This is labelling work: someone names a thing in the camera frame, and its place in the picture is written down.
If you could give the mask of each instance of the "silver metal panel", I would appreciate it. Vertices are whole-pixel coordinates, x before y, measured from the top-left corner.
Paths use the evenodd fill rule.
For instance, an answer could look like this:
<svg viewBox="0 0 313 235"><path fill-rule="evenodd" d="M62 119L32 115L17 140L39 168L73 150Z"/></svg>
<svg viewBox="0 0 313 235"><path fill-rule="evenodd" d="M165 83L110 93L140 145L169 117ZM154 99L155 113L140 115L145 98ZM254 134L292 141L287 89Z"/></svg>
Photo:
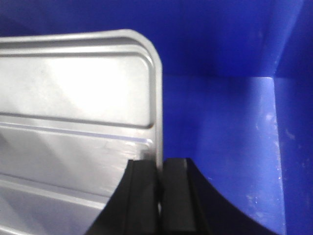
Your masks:
<svg viewBox="0 0 313 235"><path fill-rule="evenodd" d="M128 159L161 168L161 64L142 35L0 38L0 82L0 234L83 234Z"/></svg>

